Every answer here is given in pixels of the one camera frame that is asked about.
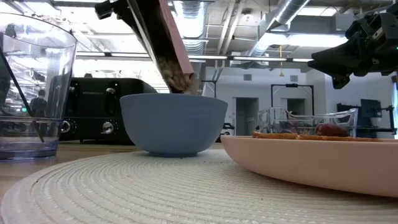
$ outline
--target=toaster knob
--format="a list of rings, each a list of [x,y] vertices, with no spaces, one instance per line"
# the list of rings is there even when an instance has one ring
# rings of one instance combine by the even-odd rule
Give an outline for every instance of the toaster knob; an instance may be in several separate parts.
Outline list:
[[[67,133],[70,131],[71,125],[68,121],[62,121],[61,133]]]
[[[111,134],[113,132],[113,129],[114,129],[113,124],[110,122],[105,122],[102,125],[102,133],[103,134]]]

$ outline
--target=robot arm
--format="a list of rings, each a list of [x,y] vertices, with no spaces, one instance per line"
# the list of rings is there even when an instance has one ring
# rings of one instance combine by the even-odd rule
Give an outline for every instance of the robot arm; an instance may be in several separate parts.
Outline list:
[[[312,54],[308,66],[330,75],[335,89],[349,83],[352,73],[357,77],[369,72],[390,75],[398,69],[397,18],[395,3],[385,13],[375,12],[354,21],[346,31],[346,43]]]

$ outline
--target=person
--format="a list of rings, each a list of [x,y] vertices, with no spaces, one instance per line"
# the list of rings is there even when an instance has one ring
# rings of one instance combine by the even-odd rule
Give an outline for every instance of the person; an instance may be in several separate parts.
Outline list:
[[[39,90],[38,97],[34,98],[30,101],[29,107],[32,110],[32,117],[34,118],[44,118],[45,112],[47,110],[47,101],[44,99],[45,97],[45,90]],[[34,126],[33,124],[30,126],[30,130],[33,131]],[[40,133],[41,136],[45,136],[47,130],[46,123],[40,123]]]

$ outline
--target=ceiling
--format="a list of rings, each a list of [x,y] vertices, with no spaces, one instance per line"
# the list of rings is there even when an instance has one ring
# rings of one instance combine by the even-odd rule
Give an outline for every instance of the ceiling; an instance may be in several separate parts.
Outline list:
[[[206,42],[204,54],[215,54],[221,37],[225,15],[228,14],[227,10],[231,0],[205,1],[208,4],[207,18],[205,19],[205,32],[198,39],[202,39]],[[35,14],[36,17],[56,24],[65,30],[71,29],[74,36],[79,41],[79,52],[145,53],[144,48],[138,42],[131,29],[123,21],[117,20],[116,15],[113,14],[110,18],[103,20],[97,18],[93,8],[96,2],[102,2],[102,0],[85,0],[82,2],[78,0],[31,0],[24,2],[8,0],[0,1],[0,12],[24,13],[28,16]],[[278,0],[246,0],[246,2],[243,3],[243,9],[250,9],[250,16],[243,16],[235,7],[231,23],[235,17],[239,17],[239,20],[233,31],[233,38],[227,47],[226,54],[245,52],[252,49],[259,36],[258,25],[261,22],[261,15],[276,9],[277,3]],[[336,14],[337,11],[345,14],[353,14],[383,7],[390,3],[391,1],[385,0],[312,0],[300,11],[299,15],[330,17]],[[181,26],[178,21],[177,24],[179,25],[178,28],[180,33],[184,32],[185,29],[190,29],[189,26]],[[286,44],[282,46],[282,56],[310,58],[311,53],[323,49],[325,49],[325,47],[300,47]],[[280,48],[269,47],[266,54],[279,57],[281,54],[280,50]],[[102,70],[104,71],[103,73],[111,73],[114,77],[118,75],[120,70],[125,73],[125,76],[133,77],[139,73],[137,69],[141,71],[139,67],[142,65],[129,62],[104,62],[103,60],[91,60],[90,63],[78,62],[76,64],[79,67],[79,69],[75,71],[75,75],[77,76],[83,76],[85,72]],[[298,63],[286,63],[284,65],[284,67],[287,68],[303,68],[305,66],[305,64]],[[270,63],[269,67],[271,69],[280,68],[280,63]]]

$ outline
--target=doorway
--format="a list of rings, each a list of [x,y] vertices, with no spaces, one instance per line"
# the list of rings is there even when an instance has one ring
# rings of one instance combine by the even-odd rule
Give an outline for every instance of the doorway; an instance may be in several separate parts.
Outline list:
[[[237,136],[250,136],[257,125],[259,111],[258,98],[236,98],[236,123]]]
[[[305,115],[305,99],[287,99],[287,110],[296,115]]]

